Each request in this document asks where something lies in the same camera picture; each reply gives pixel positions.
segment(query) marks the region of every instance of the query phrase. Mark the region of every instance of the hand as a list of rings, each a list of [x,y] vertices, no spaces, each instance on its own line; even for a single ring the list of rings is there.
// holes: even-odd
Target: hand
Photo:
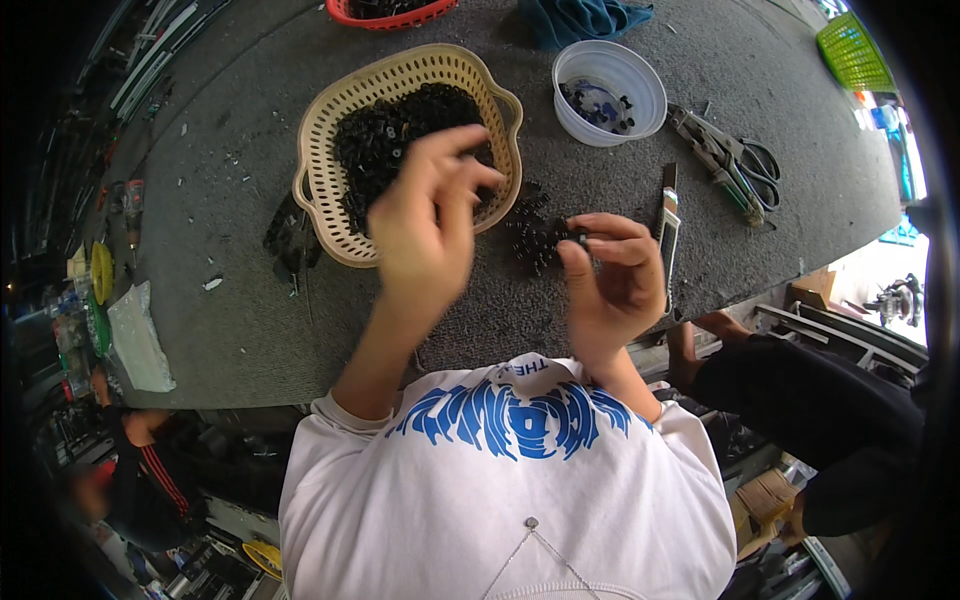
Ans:
[[[569,219],[567,226],[589,230],[590,254],[604,261],[598,275],[579,244],[564,240],[557,245],[570,295],[570,344],[587,372],[597,378],[628,342],[663,316],[663,262],[650,230],[626,217],[585,214]]]
[[[107,385],[107,371],[103,365],[97,365],[90,374],[90,387],[93,388],[97,401],[101,406],[108,406],[110,402],[110,389]]]
[[[382,303],[422,335],[467,285],[477,186],[504,180],[472,156],[459,157],[488,136],[483,127],[469,125],[417,140],[370,210],[370,231],[381,255]]]

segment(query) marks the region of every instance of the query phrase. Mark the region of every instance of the green plastic basket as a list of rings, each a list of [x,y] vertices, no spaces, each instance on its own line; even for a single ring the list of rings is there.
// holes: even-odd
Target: green plastic basket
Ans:
[[[837,16],[817,34],[817,45],[840,85],[850,91],[897,91],[890,67],[852,12]]]
[[[112,341],[112,332],[110,331],[110,321],[103,307],[93,300],[93,294],[89,294],[84,301],[86,304],[86,328],[90,333],[90,342],[93,343],[93,352],[100,358],[103,358],[110,352],[110,342]]]

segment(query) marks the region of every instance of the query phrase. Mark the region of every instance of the white t-shirt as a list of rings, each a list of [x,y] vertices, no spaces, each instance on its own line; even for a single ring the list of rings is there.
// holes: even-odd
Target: white t-shirt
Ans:
[[[530,353],[431,373],[388,420],[314,401],[280,499],[290,597],[716,598],[736,548],[703,425],[583,375]]]

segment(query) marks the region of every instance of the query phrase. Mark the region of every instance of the cardboard box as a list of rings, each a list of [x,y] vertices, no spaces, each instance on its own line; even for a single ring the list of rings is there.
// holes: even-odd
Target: cardboard box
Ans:
[[[828,271],[827,267],[817,269],[808,276],[803,276],[790,284],[790,295],[794,300],[809,304],[820,310],[829,310],[830,292],[833,291],[833,281],[837,277],[836,271]]]

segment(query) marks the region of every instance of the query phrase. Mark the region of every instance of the motorcycle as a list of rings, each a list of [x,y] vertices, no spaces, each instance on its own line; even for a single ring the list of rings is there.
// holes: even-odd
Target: motorcycle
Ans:
[[[894,319],[906,321],[919,327],[924,312],[924,288],[912,273],[905,279],[897,279],[876,295],[875,302],[865,302],[863,307],[880,313],[880,323],[888,327]]]

